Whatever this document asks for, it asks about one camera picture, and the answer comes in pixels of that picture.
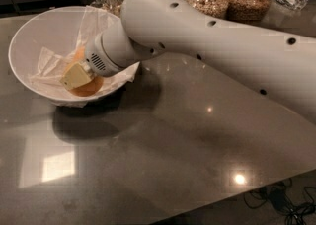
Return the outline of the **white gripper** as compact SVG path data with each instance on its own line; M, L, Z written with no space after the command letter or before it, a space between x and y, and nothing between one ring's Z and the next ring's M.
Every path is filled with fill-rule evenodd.
M111 36L107 32L97 34L85 46L85 61L74 61L63 71L60 83L66 90L79 88L90 83L97 75L111 77L125 69L123 60L126 37Z

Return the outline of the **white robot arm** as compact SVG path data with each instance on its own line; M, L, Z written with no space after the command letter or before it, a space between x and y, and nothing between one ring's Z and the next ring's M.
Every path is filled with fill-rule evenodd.
M184 0L124 0L120 18L88 40L60 83L67 90L165 52L199 58L316 120L316 39L207 16Z

